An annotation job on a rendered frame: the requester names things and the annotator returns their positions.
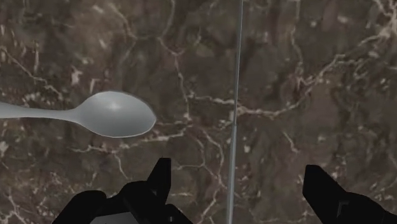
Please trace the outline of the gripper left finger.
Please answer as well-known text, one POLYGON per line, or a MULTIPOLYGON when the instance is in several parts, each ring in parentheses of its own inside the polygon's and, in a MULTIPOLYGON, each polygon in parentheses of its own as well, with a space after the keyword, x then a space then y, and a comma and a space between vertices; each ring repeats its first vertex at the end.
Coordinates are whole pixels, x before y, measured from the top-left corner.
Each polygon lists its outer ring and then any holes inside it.
POLYGON ((52 224, 193 224, 167 203, 171 159, 159 158, 145 181, 127 183, 113 197, 100 190, 76 194, 52 224))

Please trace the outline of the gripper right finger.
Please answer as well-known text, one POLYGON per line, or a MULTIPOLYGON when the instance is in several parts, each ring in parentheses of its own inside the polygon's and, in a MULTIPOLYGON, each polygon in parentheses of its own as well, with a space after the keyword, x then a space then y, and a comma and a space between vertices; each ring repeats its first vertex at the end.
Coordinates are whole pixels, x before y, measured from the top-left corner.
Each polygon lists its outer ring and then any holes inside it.
POLYGON ((302 194, 322 224, 397 224, 396 214, 344 190, 318 165, 305 167, 302 194))

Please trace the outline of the grey spoon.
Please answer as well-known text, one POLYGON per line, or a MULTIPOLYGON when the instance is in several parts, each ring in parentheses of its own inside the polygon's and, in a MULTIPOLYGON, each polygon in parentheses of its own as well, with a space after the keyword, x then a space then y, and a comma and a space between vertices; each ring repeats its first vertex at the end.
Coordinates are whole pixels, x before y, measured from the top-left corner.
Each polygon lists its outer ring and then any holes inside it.
POLYGON ((49 118, 77 123, 105 137, 126 138, 150 131, 157 121, 151 107, 125 92, 96 93, 68 110, 37 109, 0 102, 0 118, 49 118))

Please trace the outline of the thin grey rod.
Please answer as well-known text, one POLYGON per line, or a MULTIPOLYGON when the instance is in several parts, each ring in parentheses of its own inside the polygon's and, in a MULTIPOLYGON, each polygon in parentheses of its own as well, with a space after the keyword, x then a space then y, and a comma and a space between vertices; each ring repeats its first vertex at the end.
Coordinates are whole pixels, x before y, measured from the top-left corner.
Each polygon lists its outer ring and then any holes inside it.
POLYGON ((236 139, 237 139, 237 112, 239 95, 239 75, 241 61, 242 28, 243 28, 244 0, 239 0, 239 13, 236 32, 236 54, 235 54, 235 74, 233 84, 233 117, 232 131, 230 138, 229 165, 228 165, 228 184, 226 202, 226 224, 233 223, 233 205, 235 189, 235 159, 236 159, 236 139))

